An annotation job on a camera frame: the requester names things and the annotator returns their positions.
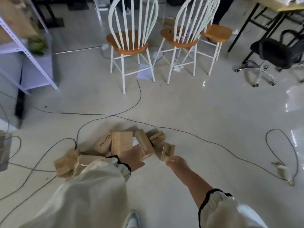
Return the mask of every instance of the black pants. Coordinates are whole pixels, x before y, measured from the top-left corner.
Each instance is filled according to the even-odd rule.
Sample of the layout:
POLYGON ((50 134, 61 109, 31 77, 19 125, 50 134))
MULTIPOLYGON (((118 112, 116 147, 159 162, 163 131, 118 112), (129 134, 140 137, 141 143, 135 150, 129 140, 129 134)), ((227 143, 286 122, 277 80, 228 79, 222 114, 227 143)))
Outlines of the black pants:
POLYGON ((230 8, 231 4, 233 3, 234 0, 221 0, 219 3, 219 8, 217 9, 214 19, 213 19, 213 24, 218 25, 219 22, 221 21, 222 17, 225 15, 225 13, 228 11, 230 8))

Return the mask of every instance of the hand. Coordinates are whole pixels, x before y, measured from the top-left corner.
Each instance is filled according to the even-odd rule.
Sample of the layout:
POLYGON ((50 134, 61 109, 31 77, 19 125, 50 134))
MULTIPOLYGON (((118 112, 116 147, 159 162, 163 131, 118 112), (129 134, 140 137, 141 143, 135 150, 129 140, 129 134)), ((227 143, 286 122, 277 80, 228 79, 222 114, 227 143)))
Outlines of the hand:
POLYGON ((175 175, 184 183, 188 184, 188 176, 192 172, 188 163, 185 159, 180 156, 173 156, 167 162, 166 165, 169 166, 175 175))
POLYGON ((123 152, 119 159, 122 163, 128 164, 133 172, 145 165, 144 162, 140 161, 140 153, 141 148, 130 149, 128 151, 123 152))

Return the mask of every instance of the windsor chair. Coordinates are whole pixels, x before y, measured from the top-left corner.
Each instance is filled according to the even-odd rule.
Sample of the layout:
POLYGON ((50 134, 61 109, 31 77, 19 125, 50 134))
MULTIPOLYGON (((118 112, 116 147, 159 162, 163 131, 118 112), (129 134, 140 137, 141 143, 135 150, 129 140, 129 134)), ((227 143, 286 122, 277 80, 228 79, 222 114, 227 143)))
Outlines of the windsor chair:
POLYGON ((214 14, 218 8, 220 0, 207 0, 206 4, 202 8, 203 1, 204 0, 198 0, 198 1, 197 0, 186 0, 184 2, 184 4, 181 6, 181 9, 179 10, 179 12, 176 16, 176 20, 174 23, 174 29, 166 28, 166 29, 161 30, 161 36, 163 37, 163 40, 161 42, 161 45, 158 50, 158 54, 157 54, 153 64, 155 64, 156 59, 159 56, 159 53, 161 53, 161 55, 165 59, 165 61, 169 63, 170 71, 169 71, 169 77, 168 77, 167 84, 169 84, 169 82, 170 82, 172 69, 174 67, 179 67, 179 66, 184 66, 184 65, 189 65, 189 64, 194 63, 192 76, 195 76, 197 42, 200 39, 202 30, 206 31, 208 23, 212 24, 214 14), (190 13, 188 15, 187 8, 190 4, 192 4, 192 7, 191 7, 190 13), (196 14, 193 19, 193 12, 194 12, 195 6, 198 6, 198 7, 196 9, 196 14), (182 20, 181 20, 181 25, 179 26, 178 22, 179 22, 182 14, 183 14, 183 16, 182 16, 182 20), (162 47, 163 47, 165 41, 167 41, 170 45, 174 46, 174 49, 162 50, 162 47), (180 51, 183 49, 183 50, 185 50, 186 53, 188 53, 186 48, 192 48, 192 47, 194 48, 194 57, 192 57, 192 55, 188 54, 188 56, 190 56, 193 59, 192 62, 187 62, 187 63, 182 62, 182 64, 173 65, 177 49, 180 49, 180 51), (162 54, 162 53, 168 52, 168 51, 173 51, 171 63, 162 54))
POLYGON ((107 35, 107 41, 111 45, 111 64, 110 64, 110 73, 113 72, 113 63, 118 68, 118 70, 122 74, 123 78, 123 93, 126 94, 126 85, 125 85, 125 76, 131 75, 140 71, 144 71, 147 69, 151 69, 153 82, 155 82, 153 66, 151 63, 150 53, 148 49, 148 38, 151 34, 151 31, 156 23, 157 16, 158 16, 158 1, 153 0, 151 11, 149 11, 150 0, 148 0, 146 4, 146 11, 145 15, 142 14, 142 0, 139 0, 139 20, 138 20, 138 30, 135 29, 135 11, 134 11, 134 0, 131 0, 131 30, 128 30, 128 22, 127 22, 127 15, 126 15, 126 8, 124 0, 113 0, 109 15, 108 15, 108 22, 111 34, 107 35), (119 16, 117 14, 116 6, 117 4, 122 1, 123 5, 123 26, 124 31, 121 30, 119 16), (113 30, 113 23, 112 18, 115 14, 115 20, 118 28, 118 32, 113 30), (120 54, 119 57, 114 56, 114 49, 120 54), (144 51, 147 53, 148 60, 141 54, 144 51), (135 72, 125 74, 124 68, 124 58, 132 55, 137 55, 138 64, 140 64, 139 55, 149 64, 149 68, 141 69, 135 72), (121 70, 118 67, 117 63, 114 61, 116 59, 121 59, 121 70))

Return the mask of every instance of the white floor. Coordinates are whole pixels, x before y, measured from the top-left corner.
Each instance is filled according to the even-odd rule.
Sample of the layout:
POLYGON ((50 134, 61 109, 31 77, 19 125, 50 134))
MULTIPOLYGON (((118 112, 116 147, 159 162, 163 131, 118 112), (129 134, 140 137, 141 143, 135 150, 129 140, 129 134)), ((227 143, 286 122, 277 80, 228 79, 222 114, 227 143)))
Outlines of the white floor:
MULTIPOLYGON (((249 11, 246 15, 250 13, 252 5, 245 0, 236 0, 222 24, 233 28, 242 25, 246 19, 242 14, 247 7, 249 11)), ((90 8, 91 13, 68 12, 65 5, 53 6, 55 14, 64 16, 66 23, 66 28, 51 30, 55 51, 102 44, 91 5, 90 8), (81 16, 92 17, 92 20, 85 21, 81 16), (77 20, 77 33, 68 34, 72 30, 72 19, 77 20), (93 28, 91 34, 86 31, 90 25, 93 28)), ((286 20, 277 32, 297 27, 286 20)), ((158 23, 150 37, 151 51, 158 49, 152 45, 160 44, 159 29, 158 23)), ((237 157, 277 175, 275 167, 271 165, 277 159, 265 142, 265 134, 277 128, 290 138, 299 158, 295 186, 255 165, 236 159, 219 145, 188 133, 162 130, 167 142, 176 145, 176 155, 184 157, 190 167, 213 187, 229 192, 251 206, 269 227, 301 227, 304 222, 304 86, 292 73, 302 77, 303 71, 277 73, 270 66, 269 72, 274 74, 277 85, 272 87, 261 80, 258 88, 250 86, 254 74, 234 73, 233 66, 246 57, 250 44, 257 40, 259 32, 256 26, 249 24, 228 57, 226 51, 234 37, 223 44, 211 76, 206 74, 211 60, 198 56, 195 77, 192 77, 193 67, 189 65, 181 72, 173 72, 170 84, 166 85, 169 65, 161 60, 155 66, 156 83, 139 79, 139 87, 135 75, 127 76, 126 95, 122 94, 119 71, 114 69, 110 74, 109 60, 102 57, 100 48, 55 55, 54 69, 59 90, 43 87, 32 91, 27 99, 22 128, 13 132, 13 135, 21 137, 22 147, 11 162, 33 168, 44 153, 63 138, 78 138, 79 148, 85 151, 91 149, 98 138, 111 128, 138 127, 147 132, 162 126, 218 143, 237 157), (31 104, 45 111, 61 113, 114 115, 130 110, 119 115, 123 118, 111 116, 103 119, 105 116, 102 115, 44 113, 31 108, 31 104)), ((199 49, 211 53, 209 46, 200 44, 199 49)), ((110 50, 103 51, 103 55, 109 57, 110 50)), ((136 58, 126 58, 126 66, 128 70, 137 67, 136 58)), ((284 135, 272 131, 268 143, 294 174, 296 159, 284 135)), ((11 155, 18 145, 18 141, 14 140, 11 155)), ((54 170, 53 161, 73 147, 74 142, 70 139, 60 142, 45 155, 37 169, 54 170)), ((29 173, 30 170, 13 165, 9 165, 7 171, 0 172, 0 198, 20 187, 29 173)), ((0 220, 54 176, 54 173, 33 172, 18 192, 0 201, 0 220)), ((63 182, 64 179, 55 178, 14 210, 1 228, 18 227, 29 220, 63 182)), ((198 210, 190 193, 156 156, 147 159, 146 166, 132 174, 127 188, 131 206, 139 211, 143 228, 198 227, 198 210)))

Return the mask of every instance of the wooden chair seat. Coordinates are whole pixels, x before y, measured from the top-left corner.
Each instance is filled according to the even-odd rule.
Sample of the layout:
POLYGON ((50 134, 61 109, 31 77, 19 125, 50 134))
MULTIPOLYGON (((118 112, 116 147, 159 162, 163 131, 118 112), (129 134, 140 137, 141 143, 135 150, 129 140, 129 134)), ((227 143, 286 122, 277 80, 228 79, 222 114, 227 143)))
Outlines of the wooden chair seat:
MULTIPOLYGON (((179 35, 180 32, 180 27, 177 29, 177 35, 179 35)), ((192 46, 195 46, 198 42, 198 40, 194 40, 193 42, 188 42, 188 43, 182 43, 181 40, 180 42, 174 41, 174 30, 173 29, 162 29, 161 30, 161 36, 165 38, 165 40, 171 44, 172 46, 176 46, 177 48, 189 48, 192 46)))
POLYGON ((129 45, 130 45, 130 49, 128 50, 128 47, 127 47, 127 38, 126 38, 126 32, 125 31, 122 31, 121 32, 122 34, 122 38, 123 38, 123 43, 124 43, 124 47, 125 49, 123 49, 123 46, 121 44, 121 41, 120 41, 120 36, 119 36, 119 33, 115 33, 116 35, 116 38, 120 44, 120 47, 118 47, 114 37, 112 34, 109 34, 107 35, 107 41, 110 45, 112 45, 114 47, 114 49, 120 53, 120 54, 123 54, 123 55, 134 55, 134 54, 138 54, 138 53, 142 53, 144 52, 147 48, 148 48, 148 42, 144 45, 144 46, 140 46, 138 47, 138 30, 135 30, 134 31, 134 35, 135 35, 135 42, 134 42, 134 49, 133 49, 133 42, 132 42, 132 30, 129 30, 128 31, 128 36, 129 36, 129 45))
POLYGON ((206 33, 202 31, 201 35, 215 42, 226 42, 232 35, 232 29, 222 25, 208 25, 206 33))

